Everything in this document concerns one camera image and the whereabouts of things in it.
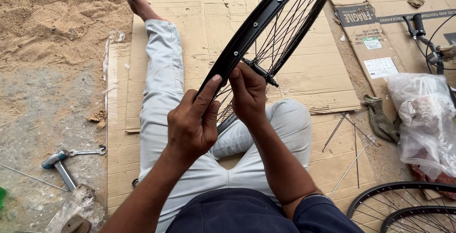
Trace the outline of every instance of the knee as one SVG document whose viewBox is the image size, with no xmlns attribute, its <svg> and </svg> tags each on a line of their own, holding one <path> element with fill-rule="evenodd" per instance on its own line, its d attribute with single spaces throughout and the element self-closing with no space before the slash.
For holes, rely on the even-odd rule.
<svg viewBox="0 0 456 233">
<path fill-rule="evenodd" d="M 311 129 L 311 115 L 304 104 L 293 99 L 274 103 L 270 115 L 271 125 L 284 128 L 288 133 Z"/>
</svg>

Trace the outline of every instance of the leg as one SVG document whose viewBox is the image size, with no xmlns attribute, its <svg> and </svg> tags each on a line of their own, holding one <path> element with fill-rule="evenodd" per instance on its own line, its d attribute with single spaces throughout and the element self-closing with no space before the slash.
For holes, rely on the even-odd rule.
<svg viewBox="0 0 456 233">
<path fill-rule="evenodd" d="M 140 112 L 141 181 L 168 143 L 167 116 L 183 97 L 184 71 L 181 38 L 176 26 L 157 16 L 145 0 L 128 0 L 128 3 L 145 20 L 149 37 L 146 53 L 150 60 Z M 180 208 L 195 196 L 227 185 L 227 171 L 209 153 L 201 156 L 168 196 L 156 232 L 165 232 Z"/>
<path fill-rule="evenodd" d="M 283 143 L 307 169 L 312 137 L 311 117 L 307 108 L 299 102 L 285 99 L 266 108 L 266 115 Z M 228 177 L 229 187 L 255 189 L 278 203 L 266 180 L 263 161 L 255 144 L 229 171 Z"/>
</svg>

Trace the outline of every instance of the clear plastic bag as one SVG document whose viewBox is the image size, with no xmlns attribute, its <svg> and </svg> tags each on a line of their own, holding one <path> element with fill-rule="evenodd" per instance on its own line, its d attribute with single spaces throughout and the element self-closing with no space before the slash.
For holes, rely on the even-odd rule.
<svg viewBox="0 0 456 233">
<path fill-rule="evenodd" d="M 396 73 L 386 77 L 402 119 L 399 156 L 420 166 L 431 179 L 441 172 L 456 177 L 456 109 L 443 75 Z"/>
</svg>

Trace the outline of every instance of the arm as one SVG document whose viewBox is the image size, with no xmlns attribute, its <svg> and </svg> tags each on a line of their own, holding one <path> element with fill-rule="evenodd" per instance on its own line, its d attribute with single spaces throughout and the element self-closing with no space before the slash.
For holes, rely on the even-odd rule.
<svg viewBox="0 0 456 233">
<path fill-rule="evenodd" d="M 221 77 L 214 76 L 195 102 L 197 91 L 188 90 L 180 104 L 168 114 L 166 148 L 100 233 L 155 232 L 162 207 L 174 185 L 217 141 L 220 102 L 212 101 L 212 97 L 220 83 Z"/>
<path fill-rule="evenodd" d="M 321 191 L 266 118 L 264 78 L 246 64 L 239 63 L 229 80 L 234 112 L 250 131 L 265 165 L 268 184 L 287 217 L 292 219 L 303 197 Z"/>
</svg>

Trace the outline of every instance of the metal rod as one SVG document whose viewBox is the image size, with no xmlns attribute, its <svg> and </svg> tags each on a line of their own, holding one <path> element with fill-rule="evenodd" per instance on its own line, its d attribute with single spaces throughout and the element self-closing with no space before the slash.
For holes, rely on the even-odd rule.
<svg viewBox="0 0 456 233">
<path fill-rule="evenodd" d="M 362 148 L 362 150 L 359 152 L 359 154 L 356 156 L 355 160 L 353 160 L 353 162 L 351 163 L 351 165 L 348 167 L 347 171 L 343 174 L 341 180 L 339 181 L 339 183 L 336 185 L 336 187 L 334 188 L 334 190 L 332 191 L 331 195 L 329 196 L 329 198 L 332 197 L 332 195 L 334 194 L 334 191 L 336 191 L 337 187 L 339 186 L 339 184 L 341 183 L 341 181 L 343 180 L 343 178 L 345 177 L 345 175 L 347 174 L 348 170 L 350 170 L 350 168 L 352 167 L 352 165 L 355 163 L 355 161 L 358 159 L 359 155 L 362 153 L 362 151 L 366 148 L 367 146 L 364 146 Z"/>
<path fill-rule="evenodd" d="M 348 119 L 348 117 L 345 116 L 344 113 L 341 112 L 341 114 L 342 114 L 343 118 L 347 119 L 352 125 L 355 125 L 352 121 L 350 121 L 350 119 Z M 362 132 L 356 125 L 355 125 L 355 128 L 358 129 L 358 131 L 361 132 L 362 135 L 364 135 L 364 137 L 368 138 L 368 140 L 369 140 L 372 144 L 374 144 L 374 146 L 376 146 L 377 148 L 379 147 L 379 146 L 377 146 L 375 143 L 373 143 L 373 141 L 372 141 L 367 135 L 365 135 L 364 132 Z"/>
<path fill-rule="evenodd" d="M 15 169 L 13 169 L 13 168 L 10 168 L 10 167 L 8 167 L 8 166 L 4 166 L 4 165 L 0 165 L 0 166 L 6 167 L 6 168 L 8 168 L 8 169 L 10 169 L 10 170 L 13 170 L 13 171 L 15 171 L 15 172 L 19 172 L 20 174 L 23 174 L 23 175 L 25 175 L 25 176 L 34 178 L 35 180 L 39 180 L 39 181 L 41 181 L 41 182 L 44 182 L 44 183 L 46 183 L 46 184 L 48 184 L 48 185 L 54 186 L 54 187 L 59 188 L 59 189 L 61 189 L 61 190 L 68 191 L 68 190 L 66 190 L 66 189 L 64 189 L 64 188 L 61 188 L 61 187 L 59 187 L 59 186 L 50 184 L 50 183 L 48 183 L 48 182 L 45 182 L 45 181 L 43 181 L 43 180 L 40 180 L 40 179 L 38 179 L 38 178 L 35 178 L 35 177 L 33 177 L 33 176 L 30 176 L 30 175 L 28 175 L 28 174 L 25 174 L 25 173 L 23 173 L 23 172 L 20 172 L 20 171 L 18 171 L 18 170 L 15 170 Z"/>
<path fill-rule="evenodd" d="M 356 177 L 358 178 L 358 188 L 359 188 L 359 171 L 358 171 L 358 151 L 356 149 L 356 125 L 353 124 L 355 127 L 354 127 L 354 131 L 355 131 L 355 156 L 356 156 Z"/>
<path fill-rule="evenodd" d="M 328 140 L 325 143 L 325 147 L 323 148 L 322 152 L 325 152 L 326 146 L 328 146 L 328 143 L 333 138 L 334 133 L 336 133 L 336 131 L 339 129 L 339 126 L 341 125 L 343 119 L 344 118 L 342 117 L 341 120 L 339 121 L 339 123 L 337 124 L 336 128 L 334 128 L 334 131 L 332 131 L 331 135 L 329 136 Z"/>
</svg>

